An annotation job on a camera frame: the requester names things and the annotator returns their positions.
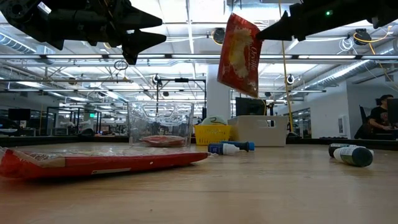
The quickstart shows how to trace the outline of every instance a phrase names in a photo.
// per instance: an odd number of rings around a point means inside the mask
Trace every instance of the red object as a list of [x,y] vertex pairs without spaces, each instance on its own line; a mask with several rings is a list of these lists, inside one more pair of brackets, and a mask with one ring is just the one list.
[[184,146],[185,138],[180,136],[148,136],[140,139],[154,147]]
[[258,66],[262,41],[256,25],[233,14],[225,31],[217,80],[246,95],[257,98],[259,92]]
[[180,152],[149,156],[85,156],[28,154],[6,149],[0,158],[0,175],[8,178],[88,176],[185,166],[207,158],[207,152]]

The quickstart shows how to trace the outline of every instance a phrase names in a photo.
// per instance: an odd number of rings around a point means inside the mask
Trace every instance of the blue marker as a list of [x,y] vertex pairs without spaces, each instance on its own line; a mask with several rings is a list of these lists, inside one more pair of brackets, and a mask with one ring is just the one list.
[[232,144],[240,150],[254,151],[254,142],[221,141],[220,143]]

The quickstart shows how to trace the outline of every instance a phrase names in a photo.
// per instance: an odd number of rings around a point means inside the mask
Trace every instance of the computer monitor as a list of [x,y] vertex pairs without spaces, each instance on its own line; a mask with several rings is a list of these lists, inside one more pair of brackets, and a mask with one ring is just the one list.
[[391,124],[398,123],[398,99],[387,100],[388,120]]
[[8,119],[11,121],[28,121],[30,120],[30,109],[8,109]]
[[265,101],[236,97],[236,116],[267,115]]

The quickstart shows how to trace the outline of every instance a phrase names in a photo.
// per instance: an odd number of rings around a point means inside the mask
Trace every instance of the red chip bag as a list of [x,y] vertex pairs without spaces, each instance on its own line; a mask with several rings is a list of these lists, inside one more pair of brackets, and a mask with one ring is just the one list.
[[226,26],[217,80],[246,95],[257,98],[258,66],[262,41],[256,25],[233,14]]

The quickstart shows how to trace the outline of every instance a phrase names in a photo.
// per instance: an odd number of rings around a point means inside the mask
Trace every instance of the white column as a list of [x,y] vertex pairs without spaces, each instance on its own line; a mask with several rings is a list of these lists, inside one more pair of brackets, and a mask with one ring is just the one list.
[[207,88],[207,117],[220,116],[226,121],[231,118],[230,87],[217,82],[218,65],[209,65]]

